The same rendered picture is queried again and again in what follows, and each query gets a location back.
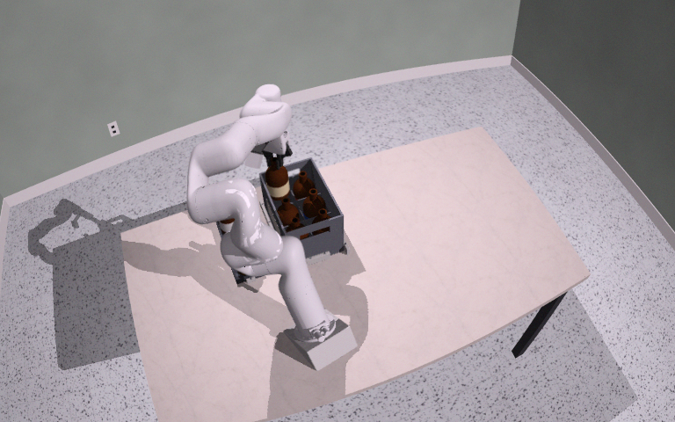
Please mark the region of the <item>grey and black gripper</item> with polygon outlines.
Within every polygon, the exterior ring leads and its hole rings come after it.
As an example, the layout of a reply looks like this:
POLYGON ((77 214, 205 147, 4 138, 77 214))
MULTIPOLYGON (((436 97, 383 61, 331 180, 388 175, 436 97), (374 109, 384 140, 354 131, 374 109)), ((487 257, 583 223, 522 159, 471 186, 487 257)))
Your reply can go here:
POLYGON ((276 167, 277 170, 279 170, 280 167, 282 167, 284 164, 283 158, 286 156, 291 156, 293 154, 293 151, 290 149, 290 146, 291 141, 287 128, 282 136, 273 141, 268 142, 264 151, 262 151, 262 153, 264 153, 264 157, 266 158, 267 167, 271 166, 271 159, 273 158, 274 153, 277 156, 276 167))

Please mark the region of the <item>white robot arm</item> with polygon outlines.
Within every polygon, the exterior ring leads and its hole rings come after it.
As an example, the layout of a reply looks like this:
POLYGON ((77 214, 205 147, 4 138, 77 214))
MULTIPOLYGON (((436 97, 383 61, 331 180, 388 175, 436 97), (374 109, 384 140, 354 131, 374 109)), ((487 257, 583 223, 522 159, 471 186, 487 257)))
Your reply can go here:
POLYGON ((279 292, 294 320, 294 335, 302 342, 323 342, 335 330, 336 321, 325 312, 301 241, 280 236, 261 221, 258 196, 250 181, 232 178, 208 184, 210 176, 238 168, 246 157, 245 166, 260 169, 262 151, 284 134, 291 118, 291 107, 281 102, 279 87, 260 86, 242 108, 240 119, 221 136, 193 148, 186 204, 198 224, 235 219, 221 239, 226 264, 252 277, 281 274, 279 292))

